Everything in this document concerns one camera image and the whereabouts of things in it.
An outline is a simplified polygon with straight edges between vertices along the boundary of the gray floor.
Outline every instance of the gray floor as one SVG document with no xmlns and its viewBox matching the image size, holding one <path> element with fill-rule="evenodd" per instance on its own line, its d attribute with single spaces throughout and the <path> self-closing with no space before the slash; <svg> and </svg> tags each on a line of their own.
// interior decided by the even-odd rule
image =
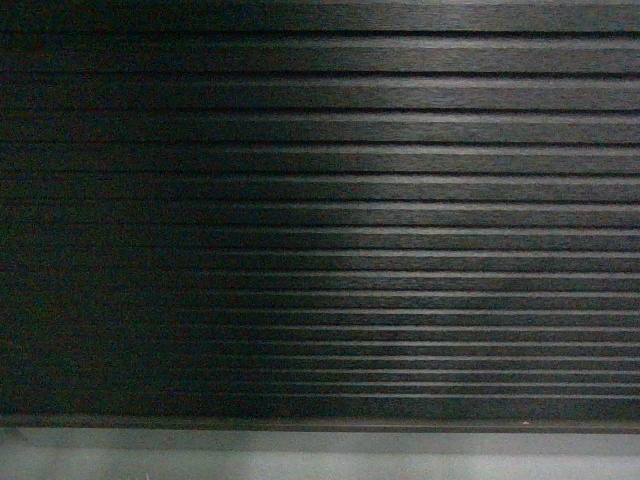
<svg viewBox="0 0 640 480">
<path fill-rule="evenodd" d="M 5 430 L 0 480 L 633 479 L 640 436 Z"/>
</svg>

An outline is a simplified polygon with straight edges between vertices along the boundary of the dark slatted panel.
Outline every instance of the dark slatted panel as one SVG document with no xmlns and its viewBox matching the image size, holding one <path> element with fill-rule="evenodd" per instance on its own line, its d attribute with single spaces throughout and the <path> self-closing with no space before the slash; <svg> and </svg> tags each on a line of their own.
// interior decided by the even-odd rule
<svg viewBox="0 0 640 480">
<path fill-rule="evenodd" d="M 0 422 L 640 420 L 636 0 L 0 17 Z"/>
</svg>

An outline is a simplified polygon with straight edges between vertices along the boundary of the horizontal slat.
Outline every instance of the horizontal slat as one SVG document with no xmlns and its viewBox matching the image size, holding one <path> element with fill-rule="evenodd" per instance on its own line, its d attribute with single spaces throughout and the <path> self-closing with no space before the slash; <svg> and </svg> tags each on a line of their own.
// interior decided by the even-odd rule
<svg viewBox="0 0 640 480">
<path fill-rule="evenodd" d="M 18 327 L 26 330 L 37 330 L 39 326 Z M 161 322 L 116 324 L 103 322 L 87 322 L 86 324 L 61 324 L 53 329 L 55 335 L 75 335 L 83 341 L 99 340 L 109 344 L 121 342 L 150 341 L 162 344 L 208 345 L 211 342 L 233 343 L 256 342 L 258 344 L 274 343 L 278 345 L 293 344 L 343 344 L 345 342 L 361 342 L 382 345 L 389 342 L 394 346 L 425 346 L 438 342 L 447 343 L 593 343 L 595 346 L 637 345 L 640 343 L 640 328 L 615 327 L 433 327 L 433 326 L 250 326 L 220 325 L 212 319 L 210 324 L 165 325 Z"/>
<path fill-rule="evenodd" d="M 640 81 L 29 76 L 0 85 L 0 108 L 638 110 Z"/>
<path fill-rule="evenodd" d="M 457 203 L 423 205 L 409 203 L 338 203 L 324 205 L 295 203 L 274 205 L 266 203 L 227 205 L 205 202 L 149 204 L 148 202 L 134 203 L 105 200 L 99 204 L 93 202 L 0 204 L 0 212 L 2 212 L 5 221 L 12 223 L 116 222 L 121 224 L 162 223 L 174 225 L 254 226 L 640 227 L 640 207 L 635 205 L 549 206 Z"/>
<path fill-rule="evenodd" d="M 640 230 L 471 228 L 214 228 L 170 225 L 4 226 L 7 249 L 27 247 L 197 247 L 640 251 Z"/>
<path fill-rule="evenodd" d="M 145 198 L 163 200 L 223 199 L 228 201 L 479 200 L 526 202 L 558 200 L 562 202 L 639 202 L 640 177 L 211 176 L 181 174 L 169 176 L 166 174 L 96 175 L 51 173 L 14 174 L 5 175 L 4 178 L 0 177 L 0 199 L 53 198 L 91 200 Z M 360 207 L 369 210 L 374 208 L 366 204 Z M 437 205 L 414 205 L 412 207 L 414 209 L 429 208 L 431 210 L 447 208 Z M 216 208 L 217 205 L 210 205 L 208 213 L 212 213 Z M 335 209 L 336 206 L 329 205 L 325 208 Z M 200 212 L 205 213 L 200 218 L 206 219 L 207 212 L 203 212 L 203 210 L 200 210 Z"/>
<path fill-rule="evenodd" d="M 242 292 L 183 291 L 180 305 L 226 308 L 435 308 L 496 310 L 634 310 L 634 293 L 502 292 Z"/>
<path fill-rule="evenodd" d="M 637 144 L 640 117 L 419 113 L 12 113 L 0 138 L 52 142 Z"/>
<path fill-rule="evenodd" d="M 59 270 L 50 273 L 0 273 L 0 286 L 16 291 L 48 291 L 51 288 L 112 289 L 142 287 L 157 291 L 223 289 L 248 291 L 393 290 L 393 291 L 469 291 L 469 292 L 638 292 L 640 274 L 544 274 L 544 273 L 425 273 L 425 272 L 314 272 L 314 273 L 200 273 L 160 270 L 89 269 Z"/>
<path fill-rule="evenodd" d="M 622 39 L 5 34 L 0 71 L 638 73 Z"/>
<path fill-rule="evenodd" d="M 211 358 L 201 361 L 211 362 Z M 221 356 L 215 357 L 215 363 L 209 363 L 209 367 L 224 366 L 225 368 L 241 368 L 244 371 L 251 371 L 261 368 L 270 370 L 278 368 L 341 368 L 341 369 L 362 369 L 362 368 L 411 368 L 411 369 L 448 369 L 466 368 L 474 370 L 508 370 L 526 369 L 535 370 L 540 368 L 559 368 L 574 370 L 610 370 L 611 368 L 637 368 L 640 360 L 626 357 L 557 357 L 557 356 L 518 356 L 504 357 L 499 355 L 485 357 L 447 357 L 447 356 L 389 356 L 372 357 L 355 355 L 347 356 Z M 193 359 L 181 359 L 175 365 L 187 368 L 189 362 L 194 366 Z"/>
<path fill-rule="evenodd" d="M 139 318 L 140 309 L 156 308 L 252 308 L 269 309 L 452 309 L 452 310 L 637 310 L 640 296 L 634 293 L 575 293 L 575 292 L 464 292 L 464 291 L 315 291 L 315 292 L 243 292 L 243 291 L 167 291 L 148 285 L 146 288 L 105 289 L 100 285 L 61 284 L 44 288 L 36 284 L 36 292 L 16 288 L 14 295 L 4 302 L 7 308 L 21 317 L 38 318 L 46 306 L 52 312 L 64 308 L 100 314 L 104 309 L 113 315 Z"/>
<path fill-rule="evenodd" d="M 567 147 L 0 143 L 0 170 L 639 174 L 640 150 Z"/>
<path fill-rule="evenodd" d="M 109 0 L 73 5 L 12 7 L 0 30 L 16 31 L 637 31 L 635 0 L 523 2 L 347 0 L 314 2 Z"/>
<path fill-rule="evenodd" d="M 634 310 L 416 310 L 416 309 L 176 309 L 169 325 L 253 327 L 627 327 L 638 325 Z"/>
<path fill-rule="evenodd" d="M 14 333 L 41 324 L 39 312 L 63 315 L 72 325 L 104 326 L 157 324 L 158 328 L 174 329 L 177 326 L 198 325 L 246 325 L 250 327 L 296 326 L 316 327 L 582 327 L 633 328 L 637 327 L 640 313 L 635 310 L 444 310 L 444 309 L 265 309 L 265 308 L 180 308 L 162 307 L 163 299 L 150 297 L 146 301 L 135 294 L 122 295 L 115 291 L 111 301 L 99 292 L 47 292 L 24 294 L 14 298 Z"/>
<path fill-rule="evenodd" d="M 636 397 L 620 396 L 580 396 L 580 395 L 535 395 L 523 396 L 478 396 L 478 397 L 393 397 L 383 396 L 334 396 L 334 397 L 268 397 L 260 395 L 170 395 L 168 392 L 113 392 L 113 389 L 86 391 L 66 386 L 48 388 L 47 396 L 34 396 L 28 388 L 16 389 L 12 397 L 14 406 L 8 413 L 23 411 L 34 415 L 51 415 L 65 418 L 65 415 L 107 415 L 117 417 L 153 418 L 158 416 L 180 418 L 362 418 L 368 413 L 371 418 L 385 421 L 411 418 L 418 420 L 442 420 L 463 418 L 481 422 L 498 421 L 505 418 L 522 423 L 529 419 L 563 418 L 565 421 L 584 422 L 585 416 L 591 420 L 626 421 L 637 420 Z"/>
<path fill-rule="evenodd" d="M 583 343 L 570 344 L 558 343 L 551 344 L 545 342 L 526 343 L 498 343 L 498 342 L 460 342 L 460 343 L 444 343 L 419 342 L 403 344 L 400 342 L 378 342 L 374 344 L 370 342 L 202 342 L 198 349 L 193 348 L 192 343 L 159 343 L 145 340 L 138 342 L 129 341 L 130 348 L 136 348 L 137 345 L 151 345 L 156 348 L 166 350 L 171 349 L 171 354 L 167 354 L 168 358 L 180 356 L 181 358 L 197 358 L 202 355 L 200 350 L 206 349 L 215 352 L 215 355 L 345 355 L 345 356 L 403 356 L 403 355 L 433 355 L 433 356 L 465 356 L 465 357 L 482 357 L 482 356 L 574 356 L 574 357 L 634 357 L 638 356 L 640 351 L 639 344 L 597 344 Z"/>
<path fill-rule="evenodd" d="M 193 381 L 195 378 L 202 378 L 207 375 L 211 381 L 218 378 L 228 378 L 231 380 L 245 380 L 252 382 L 444 382 L 444 383 L 574 383 L 602 384 L 616 386 L 624 384 L 640 384 L 640 374 L 638 372 L 617 372 L 617 371 L 576 371 L 576 370 L 550 370 L 550 371 L 473 371 L 473 370 L 443 370 L 443 371 L 422 371 L 422 370 L 277 370 L 255 369 L 247 371 L 237 370 L 201 370 L 198 372 L 185 371 L 186 375 L 178 381 L 185 383 Z"/>
<path fill-rule="evenodd" d="M 446 250 L 252 251 L 69 247 L 0 252 L 6 270 L 162 268 L 190 271 L 451 271 L 639 273 L 640 253 Z"/>
<path fill-rule="evenodd" d="M 107 383 L 100 385 L 102 388 L 117 388 L 118 390 L 127 391 L 127 388 L 120 385 Z M 579 396 L 602 396 L 605 398 L 615 396 L 636 397 L 640 400 L 640 386 L 630 385 L 627 387 L 620 385 L 590 386 L 588 384 L 580 385 L 538 385 L 538 384 L 518 384 L 518 385 L 359 385 L 359 384 L 321 384 L 321 385 L 305 385 L 305 384 L 284 384 L 284 385 L 263 385 L 260 383 L 248 382 L 245 384 L 225 383 L 223 385 L 201 385 L 200 390 L 194 390 L 192 387 L 183 389 L 160 390 L 160 392 L 168 394 L 170 391 L 174 395 L 212 395 L 212 394 L 228 394 L 228 395 L 251 395 L 251 396 L 333 396 L 333 395 L 371 395 L 376 397 L 393 396 L 468 396 L 482 398 L 485 395 L 533 395 L 538 398 L 542 395 L 574 395 Z M 158 392 L 157 389 L 142 389 L 142 391 Z"/>
</svg>

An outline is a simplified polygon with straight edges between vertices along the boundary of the louvered panel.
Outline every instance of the louvered panel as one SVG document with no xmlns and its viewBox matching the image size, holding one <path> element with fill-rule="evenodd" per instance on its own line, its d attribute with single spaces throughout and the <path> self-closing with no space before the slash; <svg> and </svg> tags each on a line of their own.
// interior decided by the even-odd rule
<svg viewBox="0 0 640 480">
<path fill-rule="evenodd" d="M 0 423 L 637 422 L 639 7 L 10 7 Z"/>
</svg>

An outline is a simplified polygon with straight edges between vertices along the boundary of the horizontal line pattern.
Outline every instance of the horizontal line pattern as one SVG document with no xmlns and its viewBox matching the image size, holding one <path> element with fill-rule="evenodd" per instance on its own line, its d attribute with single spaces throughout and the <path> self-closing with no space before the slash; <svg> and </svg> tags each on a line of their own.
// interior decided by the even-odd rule
<svg viewBox="0 0 640 480">
<path fill-rule="evenodd" d="M 112 3 L 0 20 L 0 416 L 637 420 L 635 0 Z"/>
</svg>

